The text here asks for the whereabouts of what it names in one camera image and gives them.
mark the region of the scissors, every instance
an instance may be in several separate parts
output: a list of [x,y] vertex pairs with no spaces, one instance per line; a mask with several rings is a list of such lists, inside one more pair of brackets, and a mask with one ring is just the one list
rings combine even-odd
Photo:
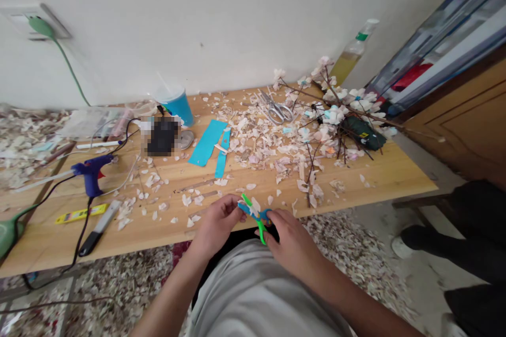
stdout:
[[263,211],[259,212],[259,217],[257,218],[254,215],[254,213],[249,210],[251,207],[253,207],[253,203],[251,202],[251,200],[248,199],[248,197],[246,196],[246,194],[242,194],[242,198],[244,199],[244,201],[246,202],[246,204],[239,203],[237,205],[239,206],[239,208],[242,209],[242,211],[244,213],[246,213],[248,216],[251,216],[251,217],[253,217],[255,219],[255,221],[257,222],[257,225],[258,225],[258,232],[259,232],[259,235],[260,235],[260,240],[262,241],[262,244],[265,245],[266,243],[265,243],[265,240],[264,240],[264,232],[267,232],[267,229],[265,228],[263,221],[267,221],[269,225],[272,225],[273,222],[267,216],[267,212],[272,211],[272,210],[271,209],[266,209],[266,210],[263,210]]
[[267,116],[269,119],[277,124],[281,125],[285,121],[292,121],[294,119],[294,114],[291,112],[290,108],[285,105],[276,103],[269,95],[267,95],[264,91],[262,92],[262,97],[264,101],[267,103],[269,108],[267,109]]

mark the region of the silver scissors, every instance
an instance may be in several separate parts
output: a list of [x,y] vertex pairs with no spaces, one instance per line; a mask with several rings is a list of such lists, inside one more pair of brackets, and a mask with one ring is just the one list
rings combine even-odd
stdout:
[[288,108],[286,105],[276,103],[264,91],[260,91],[262,92],[262,97],[268,106],[267,116],[273,123],[281,125],[285,121],[290,122],[294,119],[294,114],[291,112],[290,108]]

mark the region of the white wall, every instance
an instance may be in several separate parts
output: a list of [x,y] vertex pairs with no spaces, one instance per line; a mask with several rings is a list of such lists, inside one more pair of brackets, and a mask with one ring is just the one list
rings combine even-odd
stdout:
[[[271,83],[335,57],[371,17],[381,23],[346,81],[365,85],[443,0],[0,0],[43,2],[69,30],[63,42],[92,104],[144,98],[154,73],[188,93]],[[28,107],[83,102],[57,48],[30,42],[0,18],[0,101]]]

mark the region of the gray shirt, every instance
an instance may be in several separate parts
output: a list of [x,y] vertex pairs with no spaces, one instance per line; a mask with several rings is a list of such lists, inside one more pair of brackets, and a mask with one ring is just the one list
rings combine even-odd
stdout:
[[259,240],[218,263],[199,291],[187,336],[351,336],[344,319],[290,275]]

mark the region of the wall socket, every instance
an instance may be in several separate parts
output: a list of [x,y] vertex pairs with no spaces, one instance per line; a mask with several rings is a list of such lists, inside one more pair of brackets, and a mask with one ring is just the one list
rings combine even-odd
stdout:
[[16,28],[16,30],[26,39],[48,39],[46,36],[34,31],[28,23],[29,17],[37,16],[51,25],[57,39],[71,37],[67,29],[65,29],[60,21],[58,21],[58,19],[44,4],[32,6],[1,7],[0,14],[4,15],[4,17],[8,19],[9,22]]

